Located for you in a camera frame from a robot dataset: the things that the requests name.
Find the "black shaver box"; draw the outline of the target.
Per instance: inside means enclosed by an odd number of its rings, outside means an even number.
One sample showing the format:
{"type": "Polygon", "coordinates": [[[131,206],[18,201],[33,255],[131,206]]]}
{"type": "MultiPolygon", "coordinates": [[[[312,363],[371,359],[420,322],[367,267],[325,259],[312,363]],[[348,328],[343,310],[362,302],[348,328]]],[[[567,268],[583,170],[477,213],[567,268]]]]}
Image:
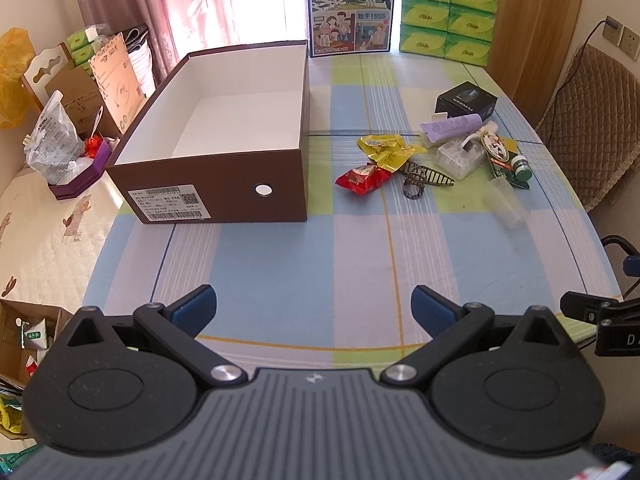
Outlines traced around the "black shaver box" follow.
{"type": "Polygon", "coordinates": [[[493,94],[465,81],[437,97],[435,112],[447,113],[449,117],[477,114],[484,122],[494,114],[497,101],[493,94]]]}

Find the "purple gift box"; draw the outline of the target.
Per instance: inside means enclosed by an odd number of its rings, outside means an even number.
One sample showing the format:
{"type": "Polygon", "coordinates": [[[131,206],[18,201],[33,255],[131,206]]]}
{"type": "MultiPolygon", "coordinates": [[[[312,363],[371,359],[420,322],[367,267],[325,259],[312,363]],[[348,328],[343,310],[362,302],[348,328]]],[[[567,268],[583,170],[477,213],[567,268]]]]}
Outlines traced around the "purple gift box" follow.
{"type": "Polygon", "coordinates": [[[103,140],[95,158],[81,157],[78,159],[80,169],[74,173],[74,177],[70,179],[70,182],[57,185],[50,184],[49,190],[57,200],[70,200],[81,196],[91,185],[100,180],[111,154],[111,145],[103,140]]]}

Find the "cream hair claw clip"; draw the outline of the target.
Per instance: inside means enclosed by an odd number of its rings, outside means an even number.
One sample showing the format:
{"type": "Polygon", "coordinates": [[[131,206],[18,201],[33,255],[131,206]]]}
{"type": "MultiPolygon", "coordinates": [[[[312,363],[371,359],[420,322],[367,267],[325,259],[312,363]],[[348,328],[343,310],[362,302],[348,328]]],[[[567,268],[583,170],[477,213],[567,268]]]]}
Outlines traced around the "cream hair claw clip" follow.
{"type": "Polygon", "coordinates": [[[420,139],[427,148],[442,144],[445,141],[442,133],[442,122],[447,118],[447,113],[434,113],[430,122],[422,122],[420,125],[420,139]]]}

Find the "yellow snack packet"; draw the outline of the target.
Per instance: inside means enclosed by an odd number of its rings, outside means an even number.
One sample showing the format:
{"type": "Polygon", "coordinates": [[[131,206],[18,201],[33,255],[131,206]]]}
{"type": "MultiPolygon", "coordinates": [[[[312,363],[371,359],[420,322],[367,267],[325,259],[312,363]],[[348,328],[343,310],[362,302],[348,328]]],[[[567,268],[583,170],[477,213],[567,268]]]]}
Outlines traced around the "yellow snack packet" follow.
{"type": "Polygon", "coordinates": [[[427,148],[419,144],[407,144],[399,134],[369,134],[357,141],[358,148],[376,166],[394,174],[413,156],[425,154],[427,148]]]}

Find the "white handled brush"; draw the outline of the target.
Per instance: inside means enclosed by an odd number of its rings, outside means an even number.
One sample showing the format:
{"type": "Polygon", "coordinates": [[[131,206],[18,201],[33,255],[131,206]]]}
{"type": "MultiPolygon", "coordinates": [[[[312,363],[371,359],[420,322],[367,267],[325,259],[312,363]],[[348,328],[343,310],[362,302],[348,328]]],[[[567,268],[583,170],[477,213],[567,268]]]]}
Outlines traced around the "white handled brush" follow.
{"type": "Polygon", "coordinates": [[[471,149],[471,143],[475,140],[480,141],[484,134],[497,134],[499,130],[499,126],[493,120],[488,120],[485,125],[482,125],[478,130],[469,134],[460,144],[460,148],[463,151],[468,152],[471,149]]]}

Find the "cream embroidered cloth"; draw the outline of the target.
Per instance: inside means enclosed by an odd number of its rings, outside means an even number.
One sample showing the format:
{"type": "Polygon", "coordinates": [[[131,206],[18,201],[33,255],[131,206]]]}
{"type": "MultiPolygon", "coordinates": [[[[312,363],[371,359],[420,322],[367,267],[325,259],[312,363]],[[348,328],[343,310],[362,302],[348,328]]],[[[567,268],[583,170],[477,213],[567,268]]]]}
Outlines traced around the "cream embroidered cloth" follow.
{"type": "Polygon", "coordinates": [[[124,200],[109,176],[56,200],[24,168],[1,196],[1,298],[75,312],[124,200]]]}

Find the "purple cream tube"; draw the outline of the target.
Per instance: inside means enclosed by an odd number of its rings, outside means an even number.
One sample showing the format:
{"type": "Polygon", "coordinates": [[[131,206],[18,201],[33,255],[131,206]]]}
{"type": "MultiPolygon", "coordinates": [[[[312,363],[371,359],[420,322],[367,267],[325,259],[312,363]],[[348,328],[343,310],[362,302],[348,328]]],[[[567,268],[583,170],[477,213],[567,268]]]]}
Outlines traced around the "purple cream tube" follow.
{"type": "Polygon", "coordinates": [[[442,122],[442,133],[445,141],[473,133],[483,125],[483,118],[477,114],[469,114],[457,117],[448,117],[442,122]]]}

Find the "leopard print hair claw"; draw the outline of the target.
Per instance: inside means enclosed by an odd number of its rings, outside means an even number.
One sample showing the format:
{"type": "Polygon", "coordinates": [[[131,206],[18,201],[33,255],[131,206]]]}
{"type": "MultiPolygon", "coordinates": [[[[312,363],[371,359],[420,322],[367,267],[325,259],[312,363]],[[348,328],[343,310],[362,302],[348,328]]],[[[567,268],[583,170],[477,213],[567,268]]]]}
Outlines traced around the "leopard print hair claw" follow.
{"type": "Polygon", "coordinates": [[[450,188],[456,181],[446,176],[442,172],[427,166],[422,166],[408,160],[400,168],[400,173],[404,177],[402,182],[402,192],[405,198],[417,200],[420,198],[428,186],[438,186],[439,188],[450,188]]]}

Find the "pink curtain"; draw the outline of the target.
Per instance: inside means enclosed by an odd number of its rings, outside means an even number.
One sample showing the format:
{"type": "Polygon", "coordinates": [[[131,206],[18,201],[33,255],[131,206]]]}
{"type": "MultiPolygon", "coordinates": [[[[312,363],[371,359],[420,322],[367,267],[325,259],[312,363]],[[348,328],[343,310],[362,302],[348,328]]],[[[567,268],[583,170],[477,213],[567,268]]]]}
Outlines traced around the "pink curtain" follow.
{"type": "Polygon", "coordinates": [[[88,25],[115,32],[145,24],[154,76],[163,80],[188,53],[235,44],[303,39],[306,0],[77,0],[88,25]]]}

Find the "brown cardboard storage box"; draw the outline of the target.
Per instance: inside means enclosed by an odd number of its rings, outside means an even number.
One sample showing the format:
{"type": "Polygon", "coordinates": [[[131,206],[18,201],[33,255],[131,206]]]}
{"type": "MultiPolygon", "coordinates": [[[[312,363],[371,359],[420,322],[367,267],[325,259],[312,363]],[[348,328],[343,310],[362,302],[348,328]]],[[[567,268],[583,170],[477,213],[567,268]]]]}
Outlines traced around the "brown cardboard storage box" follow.
{"type": "Polygon", "coordinates": [[[144,224],[304,221],[309,104],[304,40],[192,52],[106,171],[144,224]]]}

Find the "clear floss pick box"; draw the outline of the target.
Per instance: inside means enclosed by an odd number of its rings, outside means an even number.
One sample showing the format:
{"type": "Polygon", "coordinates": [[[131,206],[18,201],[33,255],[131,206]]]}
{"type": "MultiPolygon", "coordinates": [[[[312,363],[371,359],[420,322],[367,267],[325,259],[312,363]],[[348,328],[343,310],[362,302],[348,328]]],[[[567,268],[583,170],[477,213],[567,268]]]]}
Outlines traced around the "clear floss pick box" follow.
{"type": "Polygon", "coordinates": [[[485,149],[475,140],[462,146],[462,141],[452,139],[442,144],[436,152],[435,162],[445,174],[454,180],[463,180],[477,170],[486,159],[485,149]]]}

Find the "red candy packet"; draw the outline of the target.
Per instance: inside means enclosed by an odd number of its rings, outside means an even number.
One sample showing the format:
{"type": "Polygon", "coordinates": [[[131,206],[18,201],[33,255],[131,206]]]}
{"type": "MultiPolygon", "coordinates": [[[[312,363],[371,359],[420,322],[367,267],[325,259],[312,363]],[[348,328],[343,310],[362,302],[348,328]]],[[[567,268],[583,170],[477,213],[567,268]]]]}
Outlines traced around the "red candy packet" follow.
{"type": "Polygon", "coordinates": [[[335,180],[335,184],[358,196],[365,196],[380,188],[392,175],[378,165],[367,164],[348,170],[335,180]]]}

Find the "green ointment blister card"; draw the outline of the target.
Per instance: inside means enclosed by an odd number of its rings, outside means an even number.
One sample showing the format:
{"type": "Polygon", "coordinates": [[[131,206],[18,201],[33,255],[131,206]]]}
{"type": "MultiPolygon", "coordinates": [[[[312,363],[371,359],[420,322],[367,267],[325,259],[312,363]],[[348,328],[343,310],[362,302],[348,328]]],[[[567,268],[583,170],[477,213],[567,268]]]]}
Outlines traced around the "green ointment blister card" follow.
{"type": "Polygon", "coordinates": [[[509,151],[500,136],[491,131],[484,131],[480,135],[480,143],[496,178],[505,178],[514,188],[529,189],[533,170],[524,155],[509,151]]]}

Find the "clear plastic cup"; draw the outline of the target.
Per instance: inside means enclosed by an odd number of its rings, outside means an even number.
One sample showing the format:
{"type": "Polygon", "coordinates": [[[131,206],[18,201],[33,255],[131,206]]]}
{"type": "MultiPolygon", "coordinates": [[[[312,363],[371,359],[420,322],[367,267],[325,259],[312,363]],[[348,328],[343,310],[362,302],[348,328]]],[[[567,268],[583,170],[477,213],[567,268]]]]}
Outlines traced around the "clear plastic cup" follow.
{"type": "Polygon", "coordinates": [[[528,211],[506,178],[490,180],[484,188],[482,200],[486,208],[510,230],[527,221],[528,211]]]}

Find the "white plastic bag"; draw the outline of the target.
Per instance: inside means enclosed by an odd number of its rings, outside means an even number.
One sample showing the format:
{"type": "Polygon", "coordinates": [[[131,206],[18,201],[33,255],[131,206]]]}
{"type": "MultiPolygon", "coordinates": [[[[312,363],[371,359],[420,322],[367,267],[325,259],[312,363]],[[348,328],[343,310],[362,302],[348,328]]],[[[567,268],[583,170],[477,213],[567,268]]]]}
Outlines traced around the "white plastic bag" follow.
{"type": "Polygon", "coordinates": [[[23,141],[26,164],[50,185],[70,182],[78,175],[78,159],[85,151],[76,127],[55,90],[43,107],[32,133],[23,141]]]}

